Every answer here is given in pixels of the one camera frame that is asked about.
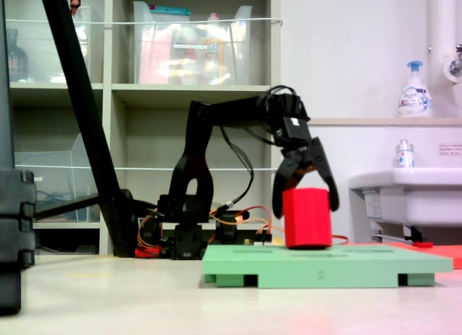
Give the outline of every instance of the clear plastic container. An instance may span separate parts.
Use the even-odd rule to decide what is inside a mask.
[[[101,82],[103,79],[104,26],[90,25],[85,22],[101,22],[100,17],[90,6],[81,6],[77,10],[74,24],[90,80]],[[66,83],[47,22],[6,21],[6,28],[7,32],[10,31],[10,35],[7,33],[10,81]],[[17,41],[13,43],[11,34],[15,30]],[[19,54],[20,62],[14,53]]]
[[[251,12],[242,6],[234,19],[250,19]],[[140,1],[134,19],[153,22],[135,25],[135,83],[250,84],[250,21],[156,24]]]
[[[69,151],[15,152],[14,159],[16,169],[34,173],[39,211],[97,193],[81,134]],[[98,222],[99,213],[97,206],[90,206],[60,214],[47,221]]]

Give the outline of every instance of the red cylinder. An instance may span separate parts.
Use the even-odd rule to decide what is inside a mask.
[[[282,194],[282,204],[287,248],[320,250],[332,246],[327,190],[292,188]]]

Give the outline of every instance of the green platform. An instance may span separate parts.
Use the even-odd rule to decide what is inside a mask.
[[[450,258],[389,245],[338,245],[327,251],[210,245],[203,258],[205,282],[215,283],[218,287],[432,286],[435,272],[452,270]]]

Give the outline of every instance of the wall shelf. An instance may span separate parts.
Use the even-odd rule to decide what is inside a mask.
[[[222,103],[258,96],[269,86],[200,86],[168,84],[113,84],[114,94],[127,108],[186,109],[192,100]]]
[[[71,108],[67,84],[49,82],[10,82],[14,108]],[[103,84],[92,84],[99,109],[103,106]]]
[[[100,229],[99,222],[34,222],[34,229]]]
[[[312,118],[310,126],[462,126],[462,118]]]

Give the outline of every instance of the white sink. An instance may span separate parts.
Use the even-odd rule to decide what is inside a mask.
[[[462,168],[396,168],[354,176],[349,187],[375,202],[374,222],[462,227]]]

